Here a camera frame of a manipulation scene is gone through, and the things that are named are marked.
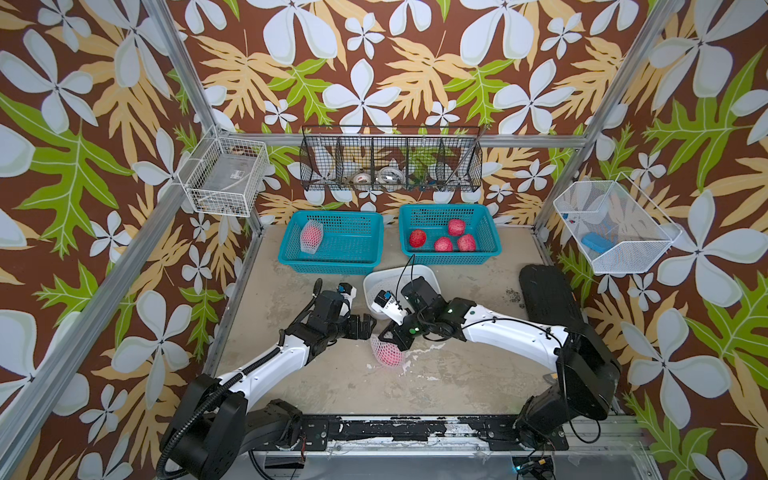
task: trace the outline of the wall-mounted basket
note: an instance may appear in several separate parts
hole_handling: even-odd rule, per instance
[[[596,274],[645,273],[682,230],[631,180],[574,182],[554,201]]]
[[[304,190],[480,188],[479,128],[464,129],[477,132],[474,135],[450,135],[437,127],[399,127],[418,134],[315,133],[329,128],[312,127],[312,133],[304,130],[300,151]]]
[[[196,212],[235,217],[250,216],[259,184],[269,164],[260,141],[215,137],[200,142],[188,160],[197,162],[184,182]]]

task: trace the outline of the tape roll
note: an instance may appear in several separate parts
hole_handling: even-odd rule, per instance
[[[376,180],[380,184],[404,184],[406,176],[396,167],[384,167],[379,170]]]
[[[366,173],[357,174],[354,177],[354,182],[359,185],[368,185],[371,183],[371,176]]]

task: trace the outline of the blue sponge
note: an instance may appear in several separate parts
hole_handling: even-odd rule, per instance
[[[598,253],[605,253],[614,247],[614,243],[595,232],[590,232],[581,238],[581,242]]]

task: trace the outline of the black cable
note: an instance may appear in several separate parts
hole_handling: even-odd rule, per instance
[[[400,279],[402,279],[402,275],[406,272],[406,268],[408,268],[408,264],[411,263],[411,260],[414,260],[416,258],[416,254],[414,253],[411,255],[410,258],[408,258],[408,261],[406,262],[406,265],[402,268],[402,272],[400,272],[400,276],[397,277],[397,286],[395,287],[395,301],[397,301],[397,296],[399,294],[400,290]]]
[[[469,328],[472,325],[477,325],[478,323],[495,322],[496,320],[511,320],[512,322],[517,322],[517,323],[522,323],[524,325],[532,326],[532,327],[534,327],[536,329],[539,329],[542,332],[546,333],[547,336],[551,336],[555,340],[555,342],[558,343],[558,345],[560,346],[560,355],[558,355],[558,360],[560,361],[560,365],[562,366],[562,372],[563,372],[563,400],[565,401],[565,411],[568,414],[568,417],[570,417],[571,416],[571,409],[570,409],[570,406],[568,405],[568,385],[565,382],[565,360],[563,359],[563,355],[562,355],[562,353],[563,353],[563,343],[560,341],[560,339],[558,337],[552,335],[551,332],[548,332],[546,329],[543,329],[543,328],[541,328],[540,326],[538,326],[538,325],[536,325],[534,323],[526,322],[525,320],[520,320],[520,319],[516,319],[516,318],[511,318],[511,317],[497,317],[497,316],[495,316],[495,317],[490,318],[490,319],[480,320],[479,322],[475,322],[475,323],[472,323],[470,325],[463,326],[462,330],[467,329],[467,328]],[[595,420],[595,423],[598,424],[598,435],[596,437],[594,437],[594,439],[592,439],[592,440],[584,440],[576,432],[576,429],[574,428],[574,424],[571,421],[571,419],[570,418],[568,419],[568,424],[571,426],[571,430],[573,430],[573,433],[574,433],[574,435],[576,435],[576,438],[579,439],[581,442],[586,443],[586,444],[595,443],[597,440],[600,439],[600,435],[602,435],[602,430],[601,430],[601,427],[600,427],[600,422],[598,420]]]
[[[242,372],[238,372],[237,374],[235,374],[231,379],[227,380],[222,386],[220,386],[213,393],[211,393],[203,401],[203,403],[201,403],[200,406],[198,406],[195,409],[194,413],[192,413],[192,416],[190,416],[187,422],[184,423],[184,425],[182,425],[181,428],[178,429],[170,437],[170,439],[168,440],[168,443],[165,444],[165,448],[163,448],[163,451],[160,454],[160,458],[157,460],[157,467],[155,469],[155,473],[157,473],[158,480],[174,480],[176,478],[181,478],[187,474],[187,470],[185,468],[180,468],[179,470],[176,470],[174,472],[165,471],[165,465],[168,463],[168,460],[170,459],[170,453],[177,447],[177,445],[181,441],[181,438],[184,437],[184,435],[192,427],[192,425],[197,420],[199,420],[205,414],[205,412],[210,410],[216,404],[216,402],[219,401],[219,398],[227,390],[229,390],[232,385],[234,385],[235,383],[238,383],[242,378],[247,376],[249,373],[259,368],[263,364],[269,362],[278,353],[280,353],[280,348],[275,347],[275,349],[273,349],[271,352],[267,353],[265,356],[251,363],[249,366],[245,367]]]

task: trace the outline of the black wire mesh basket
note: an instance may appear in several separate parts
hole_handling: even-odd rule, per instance
[[[446,134],[446,129],[439,127],[398,127],[406,132],[409,128],[412,134],[343,134],[310,133],[305,126],[300,149],[304,190],[419,188],[472,192],[480,188],[479,128]]]

